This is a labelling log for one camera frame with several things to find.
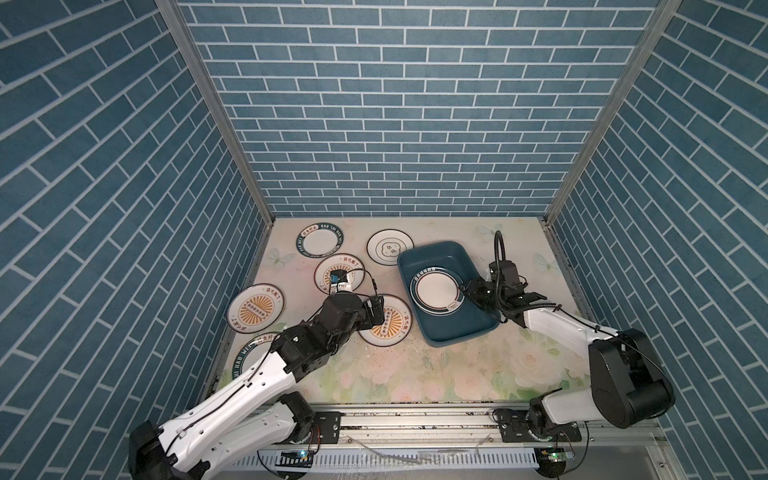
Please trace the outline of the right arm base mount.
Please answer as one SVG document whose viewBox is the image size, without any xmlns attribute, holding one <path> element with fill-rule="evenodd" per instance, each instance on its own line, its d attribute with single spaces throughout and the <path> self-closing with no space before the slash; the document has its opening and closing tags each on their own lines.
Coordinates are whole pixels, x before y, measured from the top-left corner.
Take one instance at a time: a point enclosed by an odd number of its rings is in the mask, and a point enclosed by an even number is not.
<svg viewBox="0 0 768 480">
<path fill-rule="evenodd" d="M 542 411 L 536 409 L 523 411 L 497 408 L 491 412 L 491 419 L 499 427 L 504 443 L 582 440 L 576 423 L 555 424 Z"/>
</svg>

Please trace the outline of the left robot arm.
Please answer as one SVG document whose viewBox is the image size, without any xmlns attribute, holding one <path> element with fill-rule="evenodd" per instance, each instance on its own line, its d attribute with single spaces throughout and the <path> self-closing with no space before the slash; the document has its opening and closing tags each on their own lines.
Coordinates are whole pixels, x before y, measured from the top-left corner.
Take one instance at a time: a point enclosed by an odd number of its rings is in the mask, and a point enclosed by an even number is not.
<svg viewBox="0 0 768 480">
<path fill-rule="evenodd" d="M 299 442 L 314 412 L 296 384 L 325 366 L 353 333 L 385 321 L 381 295 L 340 291 L 319 311 L 279 333 L 261 359 L 199 405 L 158 426 L 147 420 L 130 434 L 134 479 L 211 479 L 257 450 Z"/>
</svg>

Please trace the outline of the green red rim plate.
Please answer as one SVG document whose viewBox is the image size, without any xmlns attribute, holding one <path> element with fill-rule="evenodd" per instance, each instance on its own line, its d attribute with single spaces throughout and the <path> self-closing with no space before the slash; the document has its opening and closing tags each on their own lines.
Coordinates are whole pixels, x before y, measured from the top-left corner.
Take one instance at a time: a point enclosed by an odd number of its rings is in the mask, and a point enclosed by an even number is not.
<svg viewBox="0 0 768 480">
<path fill-rule="evenodd" d="M 443 267 L 427 267 L 410 280 L 409 293 L 416 306 L 433 316 L 445 316 L 457 311 L 464 302 L 461 278 Z"/>
</svg>

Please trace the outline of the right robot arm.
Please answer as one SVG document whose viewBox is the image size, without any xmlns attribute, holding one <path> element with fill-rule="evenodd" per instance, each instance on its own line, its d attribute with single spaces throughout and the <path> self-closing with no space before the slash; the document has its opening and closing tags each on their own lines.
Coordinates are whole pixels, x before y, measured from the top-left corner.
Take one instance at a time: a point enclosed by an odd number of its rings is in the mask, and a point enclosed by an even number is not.
<svg viewBox="0 0 768 480">
<path fill-rule="evenodd" d="M 560 389 L 530 401 L 527 425 L 533 435 L 545 437 L 568 424 L 599 420 L 626 429 L 674 406 L 674 385 L 643 332 L 601 326 L 528 292 L 509 260 L 492 262 L 490 273 L 489 280 L 472 279 L 461 291 L 481 310 L 543 334 L 588 361 L 587 387 Z"/>
</svg>

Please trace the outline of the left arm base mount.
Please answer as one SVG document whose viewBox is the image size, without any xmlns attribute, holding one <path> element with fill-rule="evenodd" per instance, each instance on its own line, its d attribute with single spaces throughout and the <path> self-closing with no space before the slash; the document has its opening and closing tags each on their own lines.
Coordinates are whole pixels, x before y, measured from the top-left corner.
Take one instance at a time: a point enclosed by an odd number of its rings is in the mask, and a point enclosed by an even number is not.
<svg viewBox="0 0 768 480">
<path fill-rule="evenodd" d="M 312 445 L 337 444 L 341 430 L 342 413 L 340 411 L 319 411 L 314 414 L 310 427 Z"/>
</svg>

